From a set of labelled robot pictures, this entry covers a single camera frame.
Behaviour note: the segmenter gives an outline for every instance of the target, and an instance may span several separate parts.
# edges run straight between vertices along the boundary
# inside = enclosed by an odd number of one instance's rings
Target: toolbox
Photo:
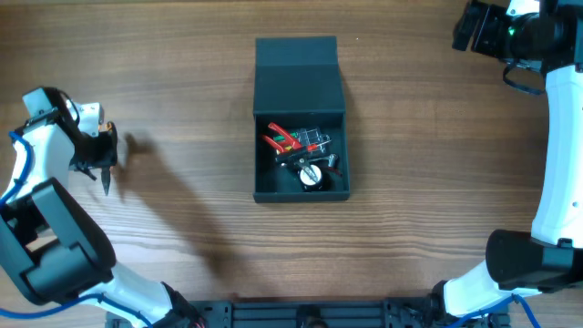
[[[335,36],[258,38],[253,115],[256,202],[348,199],[346,103]],[[330,140],[322,147],[338,159],[336,174],[322,171],[324,189],[306,191],[298,174],[275,162],[276,150],[265,141],[265,136],[274,137],[270,123],[294,136],[318,129]]]

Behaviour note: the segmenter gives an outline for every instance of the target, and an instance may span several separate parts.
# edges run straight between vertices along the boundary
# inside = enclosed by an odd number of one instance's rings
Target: red pliers
[[[279,125],[272,122],[267,126],[267,128],[270,128],[273,131],[275,131],[283,136],[284,141],[279,142],[279,143],[276,142],[275,140],[273,140],[272,138],[269,138],[265,135],[261,136],[263,138],[263,140],[267,141],[267,143],[269,143],[272,147],[274,147],[280,153],[287,152],[288,150],[286,149],[286,147],[288,147],[288,146],[291,146],[291,148],[294,150],[300,149],[302,147],[302,144],[300,143],[300,141],[298,139],[292,137],[292,135],[289,134],[288,131],[284,130]]]

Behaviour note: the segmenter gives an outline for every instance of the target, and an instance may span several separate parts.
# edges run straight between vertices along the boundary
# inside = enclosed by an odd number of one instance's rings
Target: screwdriver
[[[327,141],[324,141],[323,143],[320,143],[320,144],[312,144],[310,146],[302,146],[299,149],[292,149],[290,151],[286,151],[286,152],[281,153],[280,155],[276,156],[275,162],[278,164],[295,162],[295,161],[303,158],[304,156],[308,155],[308,153],[313,152],[315,150],[318,150],[318,147],[320,147],[321,145],[327,144],[330,141],[331,140],[327,140]]]

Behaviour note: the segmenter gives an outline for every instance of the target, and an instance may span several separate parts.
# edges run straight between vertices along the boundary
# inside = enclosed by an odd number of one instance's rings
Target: open box
[[[350,196],[346,147],[346,104],[338,67],[336,37],[257,39],[255,70],[255,192],[257,202],[335,201]],[[324,172],[325,190],[307,192],[297,174],[275,163],[268,125],[286,130],[319,127],[332,142],[327,154],[339,156],[338,176]]]

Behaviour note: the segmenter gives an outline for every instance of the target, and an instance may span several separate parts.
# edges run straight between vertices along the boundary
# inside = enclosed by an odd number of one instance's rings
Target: wooden surface
[[[0,134],[24,122],[21,95],[38,85],[101,102],[134,140],[120,146],[127,164],[108,197],[80,174],[69,190],[120,261],[189,299],[423,295],[482,261],[492,230],[529,231],[544,177],[547,101],[505,87],[495,60],[451,49],[464,5],[1,6]],[[327,35],[346,84],[353,195],[255,204],[255,38]],[[7,184],[15,154],[2,140]],[[0,307],[37,309],[0,280]],[[582,322],[581,292],[530,302],[545,327]],[[0,327],[103,321],[77,307]]]

